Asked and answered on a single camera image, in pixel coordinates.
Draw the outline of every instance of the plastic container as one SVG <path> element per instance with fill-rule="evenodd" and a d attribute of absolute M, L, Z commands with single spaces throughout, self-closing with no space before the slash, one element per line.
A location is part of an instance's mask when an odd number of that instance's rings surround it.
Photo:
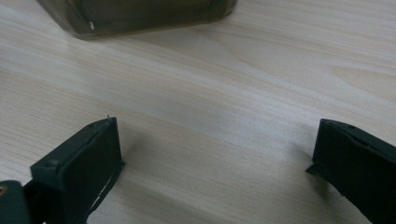
<path fill-rule="evenodd" d="M 236 0 L 37 1 L 78 38 L 218 21 L 236 4 Z"/>

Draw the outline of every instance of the wood grain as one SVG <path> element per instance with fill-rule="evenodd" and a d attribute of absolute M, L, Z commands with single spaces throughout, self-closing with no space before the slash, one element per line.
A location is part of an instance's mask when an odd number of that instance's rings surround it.
<path fill-rule="evenodd" d="M 223 21 L 94 41 L 0 3 L 0 179 L 118 118 L 90 223 L 369 223 L 307 175 L 321 118 L 396 145 L 396 2 L 240 0 Z"/>

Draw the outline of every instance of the black plastic part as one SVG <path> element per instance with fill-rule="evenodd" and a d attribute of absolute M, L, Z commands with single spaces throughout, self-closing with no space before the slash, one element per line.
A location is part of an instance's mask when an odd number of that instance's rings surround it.
<path fill-rule="evenodd" d="M 236 0 L 37 0 L 78 38 L 217 21 Z"/>
<path fill-rule="evenodd" d="M 0 195 L 0 223 L 86 224 L 123 165 L 117 120 L 92 123 L 32 165 L 33 179 L 23 190 L 15 181 L 0 183 L 7 186 Z"/>
<path fill-rule="evenodd" d="M 22 185 L 18 181 L 0 182 L 0 223 L 33 223 L 24 199 Z"/>
<path fill-rule="evenodd" d="M 374 224 L 396 223 L 396 147 L 322 119 L 313 162 L 306 171 L 330 182 Z"/>

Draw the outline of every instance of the black plastic object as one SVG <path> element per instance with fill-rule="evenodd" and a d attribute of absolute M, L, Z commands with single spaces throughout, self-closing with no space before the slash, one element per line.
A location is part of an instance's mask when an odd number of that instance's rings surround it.
<path fill-rule="evenodd" d="M 31 166 L 24 187 L 0 182 L 0 223 L 86 224 L 123 165 L 117 120 L 96 121 Z"/>
<path fill-rule="evenodd" d="M 217 21 L 236 0 L 37 0 L 59 25 L 83 38 Z"/>
<path fill-rule="evenodd" d="M 396 147 L 322 119 L 313 162 L 306 171 L 329 181 L 374 224 L 396 223 Z"/>

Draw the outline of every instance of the wooden table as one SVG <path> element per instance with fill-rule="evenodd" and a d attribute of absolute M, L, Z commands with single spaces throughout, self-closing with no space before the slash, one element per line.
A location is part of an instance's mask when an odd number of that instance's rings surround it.
<path fill-rule="evenodd" d="M 396 145 L 396 2 L 240 0 L 223 21 L 93 41 L 0 3 L 0 179 L 118 118 L 90 223 L 369 223 L 304 169 L 321 118 Z"/>

